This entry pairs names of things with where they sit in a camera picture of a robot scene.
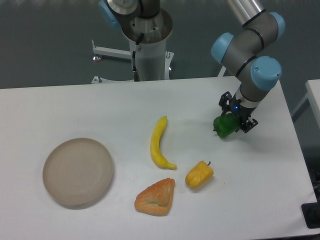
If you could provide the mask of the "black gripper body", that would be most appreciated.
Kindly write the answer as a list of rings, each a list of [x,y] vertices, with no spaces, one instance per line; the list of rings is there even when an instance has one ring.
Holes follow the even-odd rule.
[[[257,108],[257,103],[245,98],[241,93],[236,93],[230,102],[231,112],[239,118],[241,125],[247,125],[252,112]]]

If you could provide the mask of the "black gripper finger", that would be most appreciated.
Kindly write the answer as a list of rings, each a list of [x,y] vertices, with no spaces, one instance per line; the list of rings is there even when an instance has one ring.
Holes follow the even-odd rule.
[[[231,100],[232,100],[232,95],[229,91],[221,95],[218,105],[221,107],[222,116],[224,116],[228,112],[231,112],[231,106],[229,104],[229,101]]]
[[[258,124],[259,122],[254,118],[249,117],[244,121],[241,119],[235,132],[237,133],[239,130],[242,130],[244,133],[247,133]]]

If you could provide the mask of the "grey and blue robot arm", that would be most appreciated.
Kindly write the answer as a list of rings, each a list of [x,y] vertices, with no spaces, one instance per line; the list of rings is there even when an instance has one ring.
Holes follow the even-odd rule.
[[[230,0],[228,5],[243,31],[224,33],[213,43],[211,55],[232,73],[240,86],[236,93],[224,93],[221,115],[213,121],[220,137],[242,130],[248,132],[258,122],[251,117],[282,75],[279,62],[260,52],[279,39],[286,28],[281,15],[267,12],[258,0]],[[101,0],[98,4],[104,20],[120,29],[129,41],[129,59],[133,79],[163,80],[167,67],[166,41],[173,30],[173,20],[158,0]]]

